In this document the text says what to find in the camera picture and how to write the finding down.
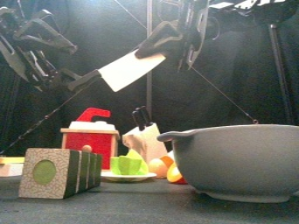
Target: table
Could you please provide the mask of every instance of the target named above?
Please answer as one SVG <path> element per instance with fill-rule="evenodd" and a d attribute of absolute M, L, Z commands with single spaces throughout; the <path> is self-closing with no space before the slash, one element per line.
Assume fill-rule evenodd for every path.
<path fill-rule="evenodd" d="M 0 223 L 299 223 L 299 197 L 276 204 L 241 203 L 197 194 L 165 179 L 117 183 L 66 199 L 21 199 L 20 177 L 0 178 Z"/>

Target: bowl handle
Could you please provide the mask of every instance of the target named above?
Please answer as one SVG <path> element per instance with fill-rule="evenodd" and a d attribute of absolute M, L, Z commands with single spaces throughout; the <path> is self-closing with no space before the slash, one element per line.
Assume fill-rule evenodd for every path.
<path fill-rule="evenodd" d="M 197 132 L 196 129 L 188 130 L 188 131 L 184 131 L 184 132 L 169 131 L 169 132 L 163 133 L 160 136 L 157 136 L 156 139 L 160 142 L 169 142 L 172 140 L 177 140 L 177 139 L 184 138 L 184 137 L 191 137 L 196 132 Z"/>

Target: black backdrop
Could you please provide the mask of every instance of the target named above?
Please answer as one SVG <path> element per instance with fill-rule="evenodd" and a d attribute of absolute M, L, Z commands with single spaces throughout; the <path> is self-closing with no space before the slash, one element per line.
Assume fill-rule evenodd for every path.
<path fill-rule="evenodd" d="M 54 15 L 64 37 L 78 46 L 78 50 L 70 56 L 46 52 L 46 57 L 57 68 L 66 67 L 77 74 L 101 68 L 131 52 L 145 39 L 145 0 L 28 0 L 21 3 L 26 17 L 40 9 Z M 5 1 L 4 5 L 16 7 L 16 1 Z M 160 23 L 159 19 L 153 6 L 153 26 Z M 299 123 L 297 22 L 296 12 L 277 27 L 293 107 L 291 124 L 295 125 Z M 287 124 L 265 25 L 243 32 L 229 31 L 215 40 L 205 40 L 193 68 L 259 123 Z M 167 60 L 153 70 L 152 77 L 152 119 L 161 132 L 252 123 L 193 70 L 176 73 L 175 64 Z M 50 93 L 38 92 L 20 80 L 2 59 L 0 82 L 2 150 L 72 93 L 62 88 Z M 88 107 L 111 110 L 112 116 L 104 120 L 116 125 L 123 135 L 135 127 L 131 112 L 141 105 L 145 105 L 145 77 L 116 93 L 99 80 L 5 155 L 22 155 L 28 147 L 60 147 L 60 128 L 66 128 Z M 119 153 L 125 152 L 127 148 L 120 143 Z"/>

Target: white plate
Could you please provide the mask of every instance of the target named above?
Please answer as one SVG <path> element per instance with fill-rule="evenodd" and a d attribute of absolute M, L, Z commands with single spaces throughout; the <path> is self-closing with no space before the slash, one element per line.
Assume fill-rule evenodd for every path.
<path fill-rule="evenodd" d="M 145 175 L 116 175 L 112 171 L 103 171 L 100 174 L 101 178 L 108 179 L 116 182 L 136 182 L 144 179 L 153 178 L 156 176 L 155 173 L 148 172 Z"/>

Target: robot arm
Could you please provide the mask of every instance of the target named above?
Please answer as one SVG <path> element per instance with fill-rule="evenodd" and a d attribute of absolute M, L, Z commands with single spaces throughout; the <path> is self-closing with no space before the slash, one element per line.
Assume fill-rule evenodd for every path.
<path fill-rule="evenodd" d="M 1 7 L 0 52 L 10 68 L 41 91 L 61 82 L 61 74 L 42 54 L 52 48 L 65 53 L 77 50 L 61 36 L 52 14 L 42 10 L 25 20 L 17 10 Z"/>
<path fill-rule="evenodd" d="M 299 0 L 247 0 L 236 4 L 179 0 L 177 20 L 157 25 L 135 56 L 141 59 L 163 53 L 176 57 L 179 70 L 191 68 L 204 39 L 215 39 L 228 31 L 243 32 L 261 24 L 277 24 L 295 14 L 297 5 Z"/>

